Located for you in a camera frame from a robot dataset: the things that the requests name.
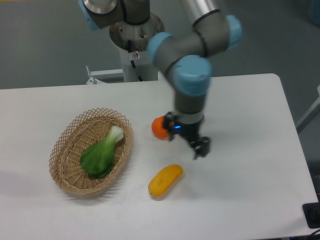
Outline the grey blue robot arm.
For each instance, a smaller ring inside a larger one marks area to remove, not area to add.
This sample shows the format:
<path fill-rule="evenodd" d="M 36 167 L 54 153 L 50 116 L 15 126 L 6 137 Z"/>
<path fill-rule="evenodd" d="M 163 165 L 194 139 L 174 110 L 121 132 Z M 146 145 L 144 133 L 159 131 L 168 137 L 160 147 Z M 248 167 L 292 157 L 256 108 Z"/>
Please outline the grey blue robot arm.
<path fill-rule="evenodd" d="M 192 30 L 182 37 L 165 32 L 148 0 L 81 0 L 79 7 L 92 29 L 109 28 L 113 43 L 125 50 L 136 81 L 146 79 L 134 54 L 147 53 L 146 68 L 160 71 L 174 90 L 174 110 L 163 119 L 169 138 L 184 138 L 194 157 L 210 152 L 211 140 L 201 136 L 207 91 L 212 76 L 209 57 L 238 45 L 243 38 L 240 21 L 221 12 L 214 0 L 184 0 Z"/>

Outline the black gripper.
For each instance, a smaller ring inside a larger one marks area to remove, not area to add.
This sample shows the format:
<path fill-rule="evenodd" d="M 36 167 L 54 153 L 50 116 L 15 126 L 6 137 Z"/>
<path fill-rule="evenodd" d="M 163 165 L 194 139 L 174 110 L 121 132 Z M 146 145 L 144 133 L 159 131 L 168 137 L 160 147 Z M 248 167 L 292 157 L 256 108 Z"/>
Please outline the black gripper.
<path fill-rule="evenodd" d="M 197 158 L 204 158 L 210 152 L 211 139 L 199 134 L 203 120 L 203 114 L 194 120 L 190 114 L 174 114 L 169 111 L 164 115 L 162 126 L 168 133 L 169 141 L 172 141 L 175 135 L 185 139 L 193 149 L 193 159 L 196 160 Z"/>

